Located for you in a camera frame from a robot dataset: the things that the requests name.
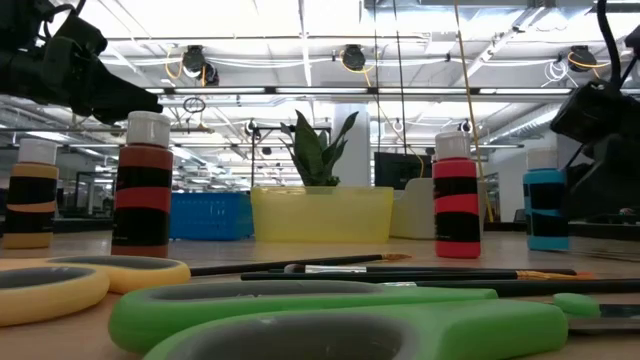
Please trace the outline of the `green snake plant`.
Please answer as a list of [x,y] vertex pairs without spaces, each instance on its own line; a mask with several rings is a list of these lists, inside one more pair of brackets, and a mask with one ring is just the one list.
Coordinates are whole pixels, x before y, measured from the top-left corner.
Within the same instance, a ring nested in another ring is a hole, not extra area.
[[300,111],[296,110],[296,115],[293,127],[281,123],[280,130],[292,140],[287,149],[303,184],[306,187],[337,186],[340,178],[333,174],[333,168],[344,153],[348,143],[346,134],[354,126],[358,112],[346,118],[332,143],[325,133],[317,134]]

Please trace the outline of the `yellow paint bottle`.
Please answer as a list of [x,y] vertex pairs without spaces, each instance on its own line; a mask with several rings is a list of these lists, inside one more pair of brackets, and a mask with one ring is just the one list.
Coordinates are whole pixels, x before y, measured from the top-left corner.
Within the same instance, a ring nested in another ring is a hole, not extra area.
[[59,170],[57,145],[40,139],[21,139],[17,163],[9,178],[3,247],[46,248],[53,239]]

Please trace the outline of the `black monitor screen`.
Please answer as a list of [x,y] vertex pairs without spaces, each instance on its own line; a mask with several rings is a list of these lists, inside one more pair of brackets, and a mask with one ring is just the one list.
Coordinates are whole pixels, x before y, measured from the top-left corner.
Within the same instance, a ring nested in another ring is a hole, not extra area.
[[374,185],[404,190],[416,178],[430,178],[432,160],[429,155],[374,153]]

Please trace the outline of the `red paint bottle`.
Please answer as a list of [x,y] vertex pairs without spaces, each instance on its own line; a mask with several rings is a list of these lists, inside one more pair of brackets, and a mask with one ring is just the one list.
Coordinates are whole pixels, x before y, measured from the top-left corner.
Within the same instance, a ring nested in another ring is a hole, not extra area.
[[481,255],[476,163],[466,132],[439,133],[432,165],[436,255],[475,259]]

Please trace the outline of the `thin black paintbrush orange bristles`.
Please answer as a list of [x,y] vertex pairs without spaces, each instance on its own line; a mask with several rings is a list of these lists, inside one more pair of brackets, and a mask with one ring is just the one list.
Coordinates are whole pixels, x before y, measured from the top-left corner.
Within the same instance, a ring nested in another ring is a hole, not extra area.
[[353,256],[341,256],[341,257],[328,257],[328,258],[313,258],[313,259],[298,259],[298,260],[286,260],[277,262],[259,262],[248,264],[236,264],[236,265],[223,265],[223,266],[210,266],[210,267],[192,267],[190,269],[192,277],[200,276],[218,276],[227,274],[240,274],[246,272],[260,272],[272,269],[283,269],[290,264],[299,265],[351,265],[365,262],[375,261],[396,261],[409,259],[410,255],[387,253],[387,254],[369,254],[369,255],[353,255]]

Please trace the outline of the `blue paint bottle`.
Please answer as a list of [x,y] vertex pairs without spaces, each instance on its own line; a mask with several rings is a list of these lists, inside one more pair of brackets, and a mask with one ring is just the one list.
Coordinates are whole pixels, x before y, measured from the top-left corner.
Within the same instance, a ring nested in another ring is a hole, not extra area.
[[526,154],[523,195],[527,244],[534,251],[567,251],[568,220],[563,215],[565,173],[558,168],[552,147],[530,149]]

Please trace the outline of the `blue plastic basket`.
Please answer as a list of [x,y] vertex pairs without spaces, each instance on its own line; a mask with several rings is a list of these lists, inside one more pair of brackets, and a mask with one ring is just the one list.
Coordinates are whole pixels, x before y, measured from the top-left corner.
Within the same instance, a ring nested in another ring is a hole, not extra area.
[[252,208],[247,194],[172,194],[170,239],[235,241],[253,235]]

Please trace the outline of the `grey plastic bin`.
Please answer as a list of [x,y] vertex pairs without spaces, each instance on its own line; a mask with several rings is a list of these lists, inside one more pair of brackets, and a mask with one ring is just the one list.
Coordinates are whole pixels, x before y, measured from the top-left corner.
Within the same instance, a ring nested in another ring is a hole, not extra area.
[[480,183],[475,177],[416,178],[394,200],[392,237],[474,243],[482,238]]

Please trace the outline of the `yellow-handled scissors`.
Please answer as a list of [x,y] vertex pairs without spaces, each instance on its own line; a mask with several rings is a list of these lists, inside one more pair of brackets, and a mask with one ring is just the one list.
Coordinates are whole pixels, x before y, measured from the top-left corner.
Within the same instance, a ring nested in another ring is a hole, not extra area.
[[71,256],[0,269],[0,327],[42,322],[100,303],[107,293],[183,284],[189,267],[140,256]]

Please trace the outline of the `brown paint bottle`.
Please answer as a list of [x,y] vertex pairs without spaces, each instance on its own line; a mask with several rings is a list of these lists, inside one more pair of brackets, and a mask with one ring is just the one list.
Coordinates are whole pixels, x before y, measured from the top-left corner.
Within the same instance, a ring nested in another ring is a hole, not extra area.
[[135,111],[128,115],[119,151],[111,253],[168,256],[173,153],[170,119]]

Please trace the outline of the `black background workstation frame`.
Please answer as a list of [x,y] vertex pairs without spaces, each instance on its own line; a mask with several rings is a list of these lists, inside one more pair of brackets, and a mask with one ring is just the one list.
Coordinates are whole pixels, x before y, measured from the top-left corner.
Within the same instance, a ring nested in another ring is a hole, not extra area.
[[81,217],[111,218],[115,190],[113,172],[78,172],[73,194],[74,211]]

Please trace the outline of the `green-handled scissors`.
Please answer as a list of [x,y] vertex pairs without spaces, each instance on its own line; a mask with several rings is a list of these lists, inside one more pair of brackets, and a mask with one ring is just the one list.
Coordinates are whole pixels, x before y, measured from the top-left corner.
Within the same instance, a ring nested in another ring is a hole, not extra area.
[[261,280],[124,295],[109,334],[143,360],[506,360],[562,348],[570,332],[640,330],[640,304],[597,294],[499,297],[493,289]]

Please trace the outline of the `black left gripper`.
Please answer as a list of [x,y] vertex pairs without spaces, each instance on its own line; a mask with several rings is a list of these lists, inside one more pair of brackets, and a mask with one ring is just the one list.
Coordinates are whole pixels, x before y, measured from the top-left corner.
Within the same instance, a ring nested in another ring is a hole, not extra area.
[[160,114],[158,96],[117,76],[94,77],[106,40],[97,28],[70,14],[52,37],[38,46],[30,23],[0,28],[0,94],[71,107],[104,124],[131,112]]

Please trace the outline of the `yellow translucent plastic bin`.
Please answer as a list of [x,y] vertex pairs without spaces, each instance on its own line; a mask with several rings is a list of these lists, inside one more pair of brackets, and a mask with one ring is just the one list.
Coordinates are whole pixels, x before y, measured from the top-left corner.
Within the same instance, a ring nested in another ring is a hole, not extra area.
[[258,242],[388,241],[394,190],[389,187],[255,187],[251,206]]

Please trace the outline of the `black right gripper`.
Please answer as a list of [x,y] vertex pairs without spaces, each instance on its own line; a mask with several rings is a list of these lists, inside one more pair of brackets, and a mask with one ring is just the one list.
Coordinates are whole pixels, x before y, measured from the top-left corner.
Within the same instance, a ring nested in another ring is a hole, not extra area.
[[590,81],[564,101],[550,129],[581,144],[596,142],[588,147],[592,163],[567,170],[568,218],[640,207],[640,101],[609,82]]

